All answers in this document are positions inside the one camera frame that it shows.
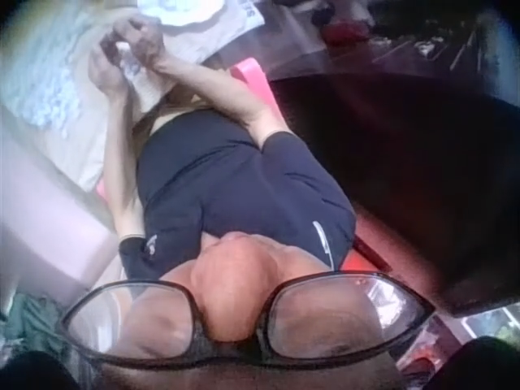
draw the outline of red object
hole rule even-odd
[[[370,29],[365,22],[339,22],[322,27],[319,31],[328,46],[345,46],[367,41]]]
[[[356,249],[352,248],[344,258],[342,271],[379,271],[365,256],[360,254]]]

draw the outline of fingers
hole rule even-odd
[[[100,42],[100,44],[95,45],[90,52],[89,65],[100,67],[107,64],[110,64],[110,61],[106,57],[105,50],[103,50]]]
[[[159,18],[154,18],[153,16],[147,16],[142,14],[135,14],[128,19],[128,22],[136,29],[141,30],[143,27],[153,24],[160,25],[161,20]]]
[[[141,32],[130,24],[128,19],[118,20],[114,24],[114,33],[122,39],[128,42],[130,45],[136,45],[141,39]]]
[[[119,66],[121,56],[115,43],[117,42],[116,37],[113,33],[107,33],[99,42],[100,47],[105,52],[106,58],[114,65]]]

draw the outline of man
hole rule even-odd
[[[214,107],[164,124],[138,159],[117,41]],[[120,20],[93,48],[89,76],[110,107],[104,182],[129,279],[158,279],[230,232],[266,236],[340,268],[354,236],[349,200],[246,85],[168,54],[159,22],[143,15]]]
[[[116,62],[117,41],[126,41],[144,66],[214,107],[164,124],[139,158],[132,152],[131,95]],[[117,22],[93,48],[89,76],[110,106],[104,180],[127,276],[185,289],[174,294],[150,287],[138,295],[109,354],[151,359],[182,353],[191,342],[195,315],[187,309],[186,294],[208,340],[251,340],[278,286],[340,268],[355,227],[347,197],[244,84],[168,54],[160,24],[143,15]],[[353,350],[382,342],[378,315],[365,294],[345,283],[323,286],[295,295],[298,302],[277,311],[286,318],[276,336],[279,353],[328,356],[329,347],[337,347],[329,345],[335,335],[331,321],[343,338],[348,335]],[[335,314],[324,322],[325,309]],[[344,323],[337,313],[349,320]],[[287,342],[290,334],[298,335],[294,343]],[[201,337],[194,336],[193,343],[204,345]],[[318,388],[345,381],[345,370],[320,372],[231,364],[158,373],[106,366],[104,380],[123,388]],[[352,388],[398,383],[386,354],[347,369],[354,372],[362,374],[349,379]]]

